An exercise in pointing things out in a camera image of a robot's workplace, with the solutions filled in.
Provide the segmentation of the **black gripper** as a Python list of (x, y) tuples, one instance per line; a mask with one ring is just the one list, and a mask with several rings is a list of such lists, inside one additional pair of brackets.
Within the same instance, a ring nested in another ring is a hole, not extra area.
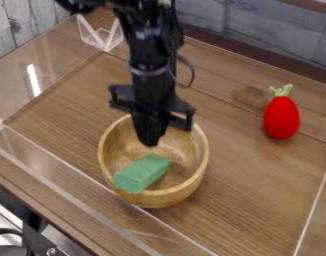
[(176, 76), (169, 64), (156, 69), (128, 65), (132, 84), (111, 84), (109, 105), (131, 114), (139, 141), (157, 145), (167, 126), (189, 131), (195, 108), (176, 94)]

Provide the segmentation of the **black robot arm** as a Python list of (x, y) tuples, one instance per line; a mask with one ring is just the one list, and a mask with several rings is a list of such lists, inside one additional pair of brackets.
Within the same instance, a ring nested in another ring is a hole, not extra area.
[(54, 0), (72, 13), (112, 10), (129, 48), (129, 85), (112, 84), (109, 105), (131, 114), (139, 141), (152, 147), (168, 127), (188, 131), (195, 108), (176, 93), (183, 27), (175, 0)]

